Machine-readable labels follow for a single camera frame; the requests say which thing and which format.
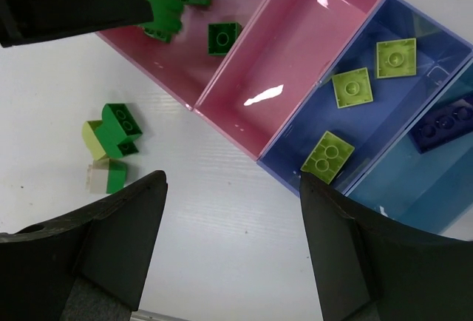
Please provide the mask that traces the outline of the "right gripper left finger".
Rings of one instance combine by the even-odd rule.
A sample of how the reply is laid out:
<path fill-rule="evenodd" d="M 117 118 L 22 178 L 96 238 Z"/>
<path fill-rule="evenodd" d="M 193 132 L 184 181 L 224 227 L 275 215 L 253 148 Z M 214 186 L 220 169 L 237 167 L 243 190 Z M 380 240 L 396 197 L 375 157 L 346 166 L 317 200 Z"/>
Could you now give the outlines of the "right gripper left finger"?
<path fill-rule="evenodd" d="M 67 214 L 1 235 L 3 320 L 129 320 L 166 203 L 154 171 Z"/>

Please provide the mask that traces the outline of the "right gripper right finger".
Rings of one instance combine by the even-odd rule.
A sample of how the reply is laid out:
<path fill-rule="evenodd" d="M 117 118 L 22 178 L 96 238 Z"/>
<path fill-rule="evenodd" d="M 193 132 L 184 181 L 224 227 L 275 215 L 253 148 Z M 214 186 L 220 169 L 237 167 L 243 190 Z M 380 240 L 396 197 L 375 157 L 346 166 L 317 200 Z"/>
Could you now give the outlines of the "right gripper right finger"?
<path fill-rule="evenodd" d="M 472 243 L 394 221 L 310 173 L 302 217 L 325 320 L 470 320 Z"/>

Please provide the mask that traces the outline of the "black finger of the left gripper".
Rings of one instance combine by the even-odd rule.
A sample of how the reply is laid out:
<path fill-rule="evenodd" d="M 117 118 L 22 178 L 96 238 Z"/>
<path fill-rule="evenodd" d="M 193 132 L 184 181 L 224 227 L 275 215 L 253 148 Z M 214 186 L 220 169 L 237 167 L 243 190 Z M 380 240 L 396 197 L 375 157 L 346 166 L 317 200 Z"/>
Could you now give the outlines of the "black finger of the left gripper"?
<path fill-rule="evenodd" d="M 152 19 L 147 0 L 1 0 L 1 46 L 53 41 Z"/>

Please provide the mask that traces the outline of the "small green curved lego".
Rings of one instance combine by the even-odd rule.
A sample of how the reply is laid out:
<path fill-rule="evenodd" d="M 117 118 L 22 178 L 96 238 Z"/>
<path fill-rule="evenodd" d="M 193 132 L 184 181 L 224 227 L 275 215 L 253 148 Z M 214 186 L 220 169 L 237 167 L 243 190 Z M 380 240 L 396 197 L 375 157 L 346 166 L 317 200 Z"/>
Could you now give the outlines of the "small green curved lego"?
<path fill-rule="evenodd" d="M 152 9 L 153 19 L 138 25 L 144 33 L 154 39 L 169 43 L 183 26 L 181 15 L 184 3 L 181 0 L 147 0 Z"/>

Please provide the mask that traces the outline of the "dark blue lego plate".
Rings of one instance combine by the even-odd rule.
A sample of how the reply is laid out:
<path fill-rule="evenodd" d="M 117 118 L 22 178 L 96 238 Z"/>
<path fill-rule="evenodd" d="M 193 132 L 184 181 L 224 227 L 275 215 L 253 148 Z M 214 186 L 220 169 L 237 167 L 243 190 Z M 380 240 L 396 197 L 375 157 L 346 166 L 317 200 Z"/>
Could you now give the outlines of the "dark blue lego plate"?
<path fill-rule="evenodd" d="M 409 136 L 421 153 L 431 151 L 472 132 L 472 95 L 428 111 Z"/>

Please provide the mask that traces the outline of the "lime square lego front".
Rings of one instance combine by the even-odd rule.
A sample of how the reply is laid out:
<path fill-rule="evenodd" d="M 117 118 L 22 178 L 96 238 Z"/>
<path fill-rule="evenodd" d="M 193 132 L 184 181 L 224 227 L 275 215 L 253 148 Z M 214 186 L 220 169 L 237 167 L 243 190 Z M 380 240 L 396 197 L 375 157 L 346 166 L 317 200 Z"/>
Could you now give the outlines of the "lime square lego front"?
<path fill-rule="evenodd" d="M 339 109 L 374 101 L 370 75 L 366 67 L 336 74 L 332 77 L 332 82 Z"/>

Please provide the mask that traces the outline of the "green lego brick half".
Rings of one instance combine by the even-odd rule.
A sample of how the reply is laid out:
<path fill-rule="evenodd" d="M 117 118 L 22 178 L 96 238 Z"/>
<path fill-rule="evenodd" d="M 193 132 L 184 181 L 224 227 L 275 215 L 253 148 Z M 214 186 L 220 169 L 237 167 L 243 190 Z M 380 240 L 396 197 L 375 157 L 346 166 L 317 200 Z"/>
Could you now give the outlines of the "green lego brick half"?
<path fill-rule="evenodd" d="M 226 55 L 239 34 L 242 25 L 238 22 L 213 23 L 208 25 L 208 54 L 212 56 Z"/>

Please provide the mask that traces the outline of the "lime 2x2 lego brick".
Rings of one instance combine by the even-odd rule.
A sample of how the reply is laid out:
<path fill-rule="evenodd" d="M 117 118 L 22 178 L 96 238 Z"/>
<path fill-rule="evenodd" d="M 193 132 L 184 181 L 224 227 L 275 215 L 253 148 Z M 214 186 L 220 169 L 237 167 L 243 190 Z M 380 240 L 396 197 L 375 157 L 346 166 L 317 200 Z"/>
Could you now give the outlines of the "lime 2x2 lego brick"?
<path fill-rule="evenodd" d="M 417 39 L 402 38 L 376 43 L 377 79 L 417 75 Z"/>

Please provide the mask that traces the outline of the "white lego brick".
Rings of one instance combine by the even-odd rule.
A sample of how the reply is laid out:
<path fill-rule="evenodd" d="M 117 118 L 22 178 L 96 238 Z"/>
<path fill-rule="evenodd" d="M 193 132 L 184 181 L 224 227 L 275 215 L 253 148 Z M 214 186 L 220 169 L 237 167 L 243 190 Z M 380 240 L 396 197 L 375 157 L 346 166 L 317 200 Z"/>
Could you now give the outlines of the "white lego brick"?
<path fill-rule="evenodd" d="M 93 161 L 87 170 L 86 187 L 92 194 L 106 194 L 109 160 Z"/>

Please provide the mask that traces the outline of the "green lego on white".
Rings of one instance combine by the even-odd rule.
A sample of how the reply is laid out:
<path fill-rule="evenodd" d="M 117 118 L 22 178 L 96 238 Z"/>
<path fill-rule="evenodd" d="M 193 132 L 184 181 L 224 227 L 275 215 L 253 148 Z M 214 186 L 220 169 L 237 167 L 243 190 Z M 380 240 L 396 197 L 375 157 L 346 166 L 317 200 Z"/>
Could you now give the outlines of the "green lego on white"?
<path fill-rule="evenodd" d="M 128 167 L 119 160 L 109 160 L 106 193 L 114 194 L 120 191 L 126 182 Z"/>

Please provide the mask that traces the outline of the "light blue bin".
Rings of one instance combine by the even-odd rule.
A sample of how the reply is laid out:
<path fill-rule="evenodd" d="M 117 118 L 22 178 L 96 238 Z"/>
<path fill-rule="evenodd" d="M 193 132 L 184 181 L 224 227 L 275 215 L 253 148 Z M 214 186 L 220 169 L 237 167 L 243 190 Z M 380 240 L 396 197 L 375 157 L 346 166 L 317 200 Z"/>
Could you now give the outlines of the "light blue bin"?
<path fill-rule="evenodd" d="M 472 132 L 421 154 L 409 132 L 430 110 L 472 95 L 472 63 L 349 192 L 353 200 L 417 229 L 472 239 Z"/>

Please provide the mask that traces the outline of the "lime lego plate in bin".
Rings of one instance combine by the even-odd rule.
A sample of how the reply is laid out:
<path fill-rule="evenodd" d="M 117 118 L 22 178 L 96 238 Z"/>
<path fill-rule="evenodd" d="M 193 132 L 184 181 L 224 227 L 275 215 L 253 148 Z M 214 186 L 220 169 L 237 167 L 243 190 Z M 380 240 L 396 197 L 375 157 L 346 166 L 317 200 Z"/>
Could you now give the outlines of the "lime lego plate in bin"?
<path fill-rule="evenodd" d="M 301 170 L 330 184 L 348 161 L 355 147 L 326 131 L 302 164 Z"/>

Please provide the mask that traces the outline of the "green curved lego middle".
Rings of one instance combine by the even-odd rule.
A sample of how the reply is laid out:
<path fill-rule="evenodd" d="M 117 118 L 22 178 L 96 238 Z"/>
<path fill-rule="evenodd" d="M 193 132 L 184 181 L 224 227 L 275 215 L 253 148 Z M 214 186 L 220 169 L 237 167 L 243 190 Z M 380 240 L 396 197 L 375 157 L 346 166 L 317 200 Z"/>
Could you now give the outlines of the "green curved lego middle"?
<path fill-rule="evenodd" d="M 99 126 L 95 130 L 95 135 L 103 147 L 105 153 L 113 159 L 121 159 L 129 155 L 134 155 L 139 152 L 136 145 L 131 143 L 118 143 L 118 141 L 112 136 L 110 131 L 102 126 Z"/>

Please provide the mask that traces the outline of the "pale yellow curved lego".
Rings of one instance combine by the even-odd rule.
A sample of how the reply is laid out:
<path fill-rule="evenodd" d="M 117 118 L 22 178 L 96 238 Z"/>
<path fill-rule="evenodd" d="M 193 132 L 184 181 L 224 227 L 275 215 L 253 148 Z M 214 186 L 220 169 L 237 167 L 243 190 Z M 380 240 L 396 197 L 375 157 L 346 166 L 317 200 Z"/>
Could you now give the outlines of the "pale yellow curved lego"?
<path fill-rule="evenodd" d="M 108 155 L 105 149 L 102 147 L 100 141 L 98 140 L 95 131 L 102 124 L 102 120 L 99 121 L 85 121 L 81 134 L 84 140 L 84 143 L 92 155 L 94 161 L 100 161 L 108 158 Z"/>

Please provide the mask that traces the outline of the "green curved lego top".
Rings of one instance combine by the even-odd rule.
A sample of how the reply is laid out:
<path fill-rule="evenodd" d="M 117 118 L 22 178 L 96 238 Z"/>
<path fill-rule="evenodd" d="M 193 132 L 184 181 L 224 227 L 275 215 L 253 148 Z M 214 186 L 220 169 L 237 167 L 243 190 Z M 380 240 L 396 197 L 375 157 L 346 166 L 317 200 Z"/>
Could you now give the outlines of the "green curved lego top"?
<path fill-rule="evenodd" d="M 101 114 L 104 130 L 115 143 L 129 143 L 143 134 L 125 104 L 105 104 Z"/>

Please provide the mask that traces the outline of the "large pink bin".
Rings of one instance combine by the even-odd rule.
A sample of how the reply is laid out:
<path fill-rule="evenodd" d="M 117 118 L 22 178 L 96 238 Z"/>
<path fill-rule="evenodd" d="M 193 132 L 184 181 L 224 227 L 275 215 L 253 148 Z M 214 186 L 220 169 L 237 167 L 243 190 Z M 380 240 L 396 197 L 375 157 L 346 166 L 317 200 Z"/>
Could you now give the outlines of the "large pink bin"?
<path fill-rule="evenodd" d="M 192 108 L 222 63 L 208 54 L 208 25 L 238 22 L 245 26 L 264 0 L 211 0 L 209 6 L 186 4 L 182 30 L 165 43 L 139 27 L 105 30 L 98 35 L 114 50 Z"/>

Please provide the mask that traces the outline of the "purple bin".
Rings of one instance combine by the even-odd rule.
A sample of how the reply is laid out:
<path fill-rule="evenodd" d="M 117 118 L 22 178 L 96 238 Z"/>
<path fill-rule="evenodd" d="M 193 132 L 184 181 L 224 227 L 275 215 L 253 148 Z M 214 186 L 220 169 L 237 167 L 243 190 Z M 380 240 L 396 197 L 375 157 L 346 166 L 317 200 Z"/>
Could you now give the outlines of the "purple bin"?
<path fill-rule="evenodd" d="M 468 41 L 382 0 L 258 163 L 292 192 L 310 172 L 348 193 L 471 58 Z"/>

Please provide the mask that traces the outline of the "small pink bin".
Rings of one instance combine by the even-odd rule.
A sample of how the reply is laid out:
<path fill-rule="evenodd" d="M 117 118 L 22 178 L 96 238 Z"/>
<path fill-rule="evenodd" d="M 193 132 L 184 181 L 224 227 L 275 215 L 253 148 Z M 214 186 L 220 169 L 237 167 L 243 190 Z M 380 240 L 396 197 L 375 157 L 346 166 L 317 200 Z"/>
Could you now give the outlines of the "small pink bin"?
<path fill-rule="evenodd" d="M 265 0 L 195 110 L 257 159 L 381 0 Z"/>

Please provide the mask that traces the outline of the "aluminium rail front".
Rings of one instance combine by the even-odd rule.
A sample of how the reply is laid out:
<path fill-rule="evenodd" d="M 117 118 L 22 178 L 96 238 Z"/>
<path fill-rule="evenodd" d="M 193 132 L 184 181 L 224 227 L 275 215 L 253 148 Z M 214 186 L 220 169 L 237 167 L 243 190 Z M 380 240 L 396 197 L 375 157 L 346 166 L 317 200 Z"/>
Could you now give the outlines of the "aluminium rail front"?
<path fill-rule="evenodd" d="M 131 321 L 172 321 L 173 317 L 163 314 L 156 314 L 150 311 L 138 310 L 133 311 L 130 316 Z"/>

